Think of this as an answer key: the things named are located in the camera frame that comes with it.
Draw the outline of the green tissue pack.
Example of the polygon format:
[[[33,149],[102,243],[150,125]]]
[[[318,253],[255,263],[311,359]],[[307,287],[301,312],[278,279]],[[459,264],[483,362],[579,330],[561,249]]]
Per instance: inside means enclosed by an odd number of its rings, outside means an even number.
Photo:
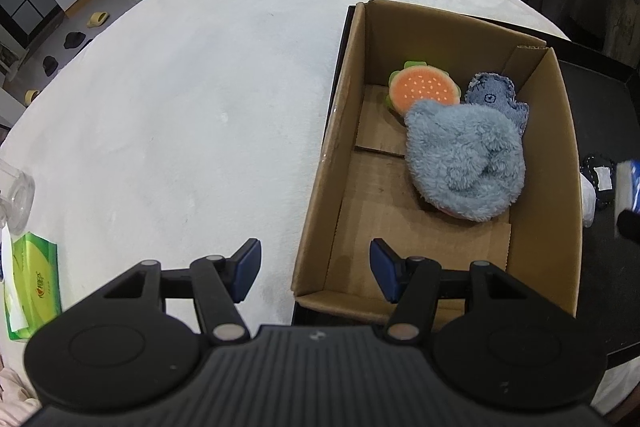
[[[9,340],[26,341],[62,313],[58,246],[26,232],[11,243],[13,281],[6,273],[4,309]]]

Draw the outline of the black dotted fabric pouch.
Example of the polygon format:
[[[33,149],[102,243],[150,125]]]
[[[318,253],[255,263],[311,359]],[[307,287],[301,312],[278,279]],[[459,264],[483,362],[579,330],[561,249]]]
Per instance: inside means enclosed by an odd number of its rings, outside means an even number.
[[[601,154],[590,154],[582,158],[580,173],[593,185],[597,195],[597,208],[612,205],[615,199],[616,164]]]

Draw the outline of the plush burger toy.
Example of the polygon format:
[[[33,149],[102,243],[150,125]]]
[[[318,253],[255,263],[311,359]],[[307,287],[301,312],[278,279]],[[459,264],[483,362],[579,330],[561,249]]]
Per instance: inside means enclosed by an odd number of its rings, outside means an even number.
[[[448,72],[425,62],[407,61],[390,74],[386,104],[396,114],[405,116],[414,103],[432,100],[442,105],[460,103],[461,89]]]

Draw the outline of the fluffy blue plush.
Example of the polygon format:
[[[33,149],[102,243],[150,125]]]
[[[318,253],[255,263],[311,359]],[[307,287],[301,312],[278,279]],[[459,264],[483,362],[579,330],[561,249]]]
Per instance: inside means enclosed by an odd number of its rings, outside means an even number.
[[[521,135],[498,110],[422,100],[408,110],[405,124],[407,167],[432,206],[486,222],[520,197],[526,171]]]

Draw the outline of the white soft ball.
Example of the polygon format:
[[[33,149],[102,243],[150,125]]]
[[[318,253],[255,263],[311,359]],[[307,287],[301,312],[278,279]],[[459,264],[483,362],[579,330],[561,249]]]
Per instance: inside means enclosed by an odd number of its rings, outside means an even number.
[[[582,226],[590,228],[593,224],[597,209],[597,195],[592,183],[582,174],[580,176],[582,186]]]

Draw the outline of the black shallow tray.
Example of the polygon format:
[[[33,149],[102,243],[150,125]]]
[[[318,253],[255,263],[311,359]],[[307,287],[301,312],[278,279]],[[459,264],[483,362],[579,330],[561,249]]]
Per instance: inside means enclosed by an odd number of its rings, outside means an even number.
[[[418,60],[458,83],[477,72],[510,77],[530,108],[526,184],[500,217],[454,219],[416,191],[406,129],[386,107],[388,78]],[[570,41],[507,23],[371,0],[345,20],[331,110],[292,288],[297,325],[383,323],[392,306],[369,268],[381,237],[404,257],[447,269],[488,260],[596,333],[611,365],[639,353],[639,249],[614,234],[614,210],[578,219],[575,168],[639,155],[639,77]]]

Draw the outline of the blue snack packet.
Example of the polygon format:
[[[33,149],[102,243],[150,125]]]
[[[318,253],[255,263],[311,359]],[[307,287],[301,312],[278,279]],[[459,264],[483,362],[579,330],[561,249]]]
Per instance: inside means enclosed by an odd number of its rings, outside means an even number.
[[[638,159],[620,162],[616,166],[615,213],[638,213],[640,207],[640,165]]]

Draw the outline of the blue denim fabric toy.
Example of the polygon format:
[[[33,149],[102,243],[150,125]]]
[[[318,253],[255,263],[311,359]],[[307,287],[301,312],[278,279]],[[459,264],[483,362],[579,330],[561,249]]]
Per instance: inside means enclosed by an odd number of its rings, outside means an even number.
[[[483,105],[498,110],[512,121],[523,136],[528,124],[529,106],[516,98],[513,81],[495,72],[478,72],[464,94],[466,104]]]

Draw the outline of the yellow slipper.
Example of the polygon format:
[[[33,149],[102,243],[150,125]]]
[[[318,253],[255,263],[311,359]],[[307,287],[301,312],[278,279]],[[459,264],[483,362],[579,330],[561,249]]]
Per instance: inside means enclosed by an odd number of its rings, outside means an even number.
[[[110,18],[110,14],[108,14],[107,12],[94,12],[88,22],[86,23],[86,26],[88,28],[97,28],[102,26],[108,19]]]

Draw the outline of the clear glass jar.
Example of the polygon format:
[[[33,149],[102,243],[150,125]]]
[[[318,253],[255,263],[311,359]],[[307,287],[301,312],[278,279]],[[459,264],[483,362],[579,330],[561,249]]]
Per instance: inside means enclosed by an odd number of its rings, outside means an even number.
[[[32,202],[35,182],[29,174],[1,161],[1,223],[16,236],[25,232]]]

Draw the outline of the brown cardboard box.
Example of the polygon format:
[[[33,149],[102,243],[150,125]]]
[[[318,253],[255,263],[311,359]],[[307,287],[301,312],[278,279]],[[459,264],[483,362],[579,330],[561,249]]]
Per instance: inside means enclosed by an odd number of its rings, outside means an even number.
[[[393,312],[383,239],[450,270],[488,261],[577,310],[582,198],[570,101],[547,35],[390,0],[349,11],[292,291],[366,323]]]

